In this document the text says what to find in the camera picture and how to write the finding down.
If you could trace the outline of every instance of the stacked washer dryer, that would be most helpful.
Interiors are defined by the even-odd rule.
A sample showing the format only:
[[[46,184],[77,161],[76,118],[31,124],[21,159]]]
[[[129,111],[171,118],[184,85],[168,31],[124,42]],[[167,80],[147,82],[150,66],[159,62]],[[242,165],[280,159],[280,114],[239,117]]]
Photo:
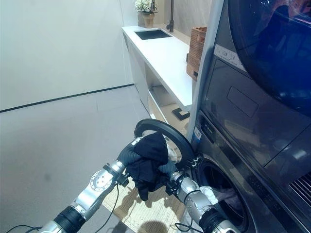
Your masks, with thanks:
[[[310,232],[311,1],[215,0],[211,14],[188,136],[204,158],[194,177],[234,190],[218,209],[241,232]]]

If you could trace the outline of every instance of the potted plant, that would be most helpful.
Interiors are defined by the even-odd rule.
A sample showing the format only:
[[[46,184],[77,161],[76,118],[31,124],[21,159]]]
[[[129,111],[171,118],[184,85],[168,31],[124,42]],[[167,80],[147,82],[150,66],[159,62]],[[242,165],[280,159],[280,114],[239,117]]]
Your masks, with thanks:
[[[136,0],[135,2],[136,11],[139,12],[145,22],[145,28],[153,28],[154,18],[156,12],[156,1],[155,0]]]

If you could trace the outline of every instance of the wicker basket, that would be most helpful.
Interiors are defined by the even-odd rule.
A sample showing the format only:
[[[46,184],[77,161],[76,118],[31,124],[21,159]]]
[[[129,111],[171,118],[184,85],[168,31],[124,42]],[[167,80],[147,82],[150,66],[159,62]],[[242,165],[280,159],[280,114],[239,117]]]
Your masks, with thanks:
[[[187,73],[197,80],[207,27],[192,28]]]

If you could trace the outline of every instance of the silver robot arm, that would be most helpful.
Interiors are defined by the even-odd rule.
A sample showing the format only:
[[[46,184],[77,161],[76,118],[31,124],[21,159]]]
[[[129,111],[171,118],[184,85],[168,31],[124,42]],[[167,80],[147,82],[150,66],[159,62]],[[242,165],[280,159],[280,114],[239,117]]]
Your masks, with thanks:
[[[191,218],[204,233],[241,233],[230,221],[218,213],[198,184],[180,172],[174,172],[166,192],[184,203]]]
[[[43,226],[39,233],[78,232],[118,183],[127,186],[127,175],[123,175],[123,171],[128,164],[140,158],[131,149],[140,139],[136,138],[125,147],[111,165],[107,164],[102,170],[96,172],[79,196],[53,221]],[[217,212],[195,181],[185,174],[175,172],[176,167],[173,163],[168,163],[159,169],[171,177],[166,192],[169,195],[174,194],[184,203],[190,216],[204,230],[204,233],[240,233],[231,222]]]
[[[96,172],[88,186],[79,196],[63,210],[53,221],[48,222],[39,233],[76,233],[99,209],[104,198],[118,181],[127,185],[127,177],[123,176],[125,166],[118,160],[107,164]]]

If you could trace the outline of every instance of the white flowers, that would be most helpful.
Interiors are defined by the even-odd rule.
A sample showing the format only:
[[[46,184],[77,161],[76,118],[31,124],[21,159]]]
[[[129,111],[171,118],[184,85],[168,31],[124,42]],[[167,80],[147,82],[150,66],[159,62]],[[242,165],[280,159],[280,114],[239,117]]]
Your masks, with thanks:
[[[152,0],[136,0],[135,7],[138,12],[153,12]]]

